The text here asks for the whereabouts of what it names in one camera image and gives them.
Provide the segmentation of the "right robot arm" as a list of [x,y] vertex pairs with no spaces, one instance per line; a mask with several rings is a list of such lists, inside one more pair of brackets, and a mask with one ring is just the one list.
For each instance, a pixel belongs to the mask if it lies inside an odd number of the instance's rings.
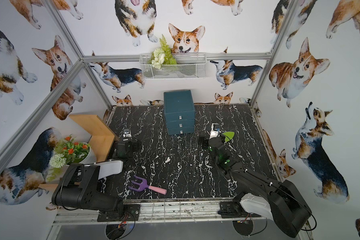
[[243,161],[229,154],[225,143],[225,137],[198,139],[219,173],[244,188],[236,196],[240,208],[274,221],[284,234],[295,238],[313,215],[297,187],[290,181],[273,180],[247,168]]

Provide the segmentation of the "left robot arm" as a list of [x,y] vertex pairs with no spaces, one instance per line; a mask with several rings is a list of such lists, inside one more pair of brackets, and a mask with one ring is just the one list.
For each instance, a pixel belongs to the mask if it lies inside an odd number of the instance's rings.
[[52,196],[52,204],[69,211],[77,209],[124,214],[123,200],[98,191],[98,180],[118,175],[124,163],[142,150],[142,142],[124,137],[117,142],[114,157],[97,164],[71,164]]

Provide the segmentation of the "teal drawer cabinet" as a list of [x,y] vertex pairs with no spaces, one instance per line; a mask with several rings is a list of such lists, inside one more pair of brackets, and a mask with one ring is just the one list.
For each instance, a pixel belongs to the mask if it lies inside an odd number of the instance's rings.
[[168,135],[195,132],[195,105],[190,90],[164,92],[164,114]]

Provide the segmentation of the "green toy trowel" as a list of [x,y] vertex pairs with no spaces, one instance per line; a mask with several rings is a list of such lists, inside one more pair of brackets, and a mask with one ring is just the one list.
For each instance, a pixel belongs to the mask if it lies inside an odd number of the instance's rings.
[[234,132],[224,132],[222,133],[223,137],[224,137],[224,143],[228,143],[229,141],[231,141],[234,136],[235,133]]

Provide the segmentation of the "wooden corner shelf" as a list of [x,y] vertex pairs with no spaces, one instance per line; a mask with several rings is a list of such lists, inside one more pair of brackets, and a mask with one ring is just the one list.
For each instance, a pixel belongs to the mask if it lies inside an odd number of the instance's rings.
[[[80,164],[98,164],[105,162],[114,141],[119,139],[115,133],[97,115],[76,114],[70,115],[69,118],[91,136],[87,143],[92,146],[93,152]],[[63,167],[63,171],[67,170],[69,166]],[[59,179],[60,175],[52,182],[46,182],[39,185],[39,187],[46,191],[54,191],[58,186],[55,181]]]

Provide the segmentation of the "purple pink toy rake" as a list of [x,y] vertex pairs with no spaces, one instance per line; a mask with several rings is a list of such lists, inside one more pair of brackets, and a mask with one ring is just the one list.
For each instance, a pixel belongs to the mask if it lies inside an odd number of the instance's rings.
[[162,194],[162,195],[166,195],[167,194],[167,190],[166,189],[162,189],[162,188],[159,188],[159,187],[154,187],[154,186],[151,186],[148,184],[147,180],[144,179],[144,178],[140,178],[136,175],[134,175],[135,179],[136,180],[140,180],[140,182],[135,182],[135,181],[131,181],[132,184],[138,186],[137,188],[135,187],[132,187],[132,186],[128,186],[128,189],[129,190],[133,190],[135,192],[142,192],[144,191],[145,189],[149,189],[149,190],[152,190],[154,192],[157,192],[159,194]]

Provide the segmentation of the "potted red flower plant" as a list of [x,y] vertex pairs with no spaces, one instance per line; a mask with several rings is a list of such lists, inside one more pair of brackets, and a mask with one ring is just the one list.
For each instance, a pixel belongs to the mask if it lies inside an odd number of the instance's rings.
[[63,172],[63,167],[82,163],[92,152],[90,144],[76,141],[72,135],[63,138],[58,142],[49,160],[50,169],[46,182],[55,180]]

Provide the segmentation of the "green fern white flowers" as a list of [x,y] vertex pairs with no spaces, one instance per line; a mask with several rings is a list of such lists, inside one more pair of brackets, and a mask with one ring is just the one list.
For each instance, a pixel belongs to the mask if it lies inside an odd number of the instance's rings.
[[164,35],[159,39],[160,47],[156,48],[151,55],[148,64],[152,65],[155,69],[162,69],[164,66],[177,65],[176,59],[172,55],[172,50],[167,43]]

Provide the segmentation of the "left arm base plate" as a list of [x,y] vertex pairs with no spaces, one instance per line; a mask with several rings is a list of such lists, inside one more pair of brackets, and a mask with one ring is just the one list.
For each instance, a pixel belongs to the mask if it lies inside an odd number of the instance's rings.
[[124,205],[121,210],[99,211],[97,222],[121,222],[121,221],[136,222],[139,219],[140,212],[141,212],[141,205],[127,204]]

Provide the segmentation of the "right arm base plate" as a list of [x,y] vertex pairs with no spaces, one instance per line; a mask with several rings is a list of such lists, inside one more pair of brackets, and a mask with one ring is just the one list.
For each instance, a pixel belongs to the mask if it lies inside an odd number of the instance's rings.
[[228,218],[246,218],[248,217],[253,217],[253,218],[260,218],[260,215],[257,214],[249,214],[247,213],[243,207],[237,203],[237,202],[220,202],[219,203],[219,207],[220,209],[218,210],[218,214],[223,218],[223,219],[228,219]]

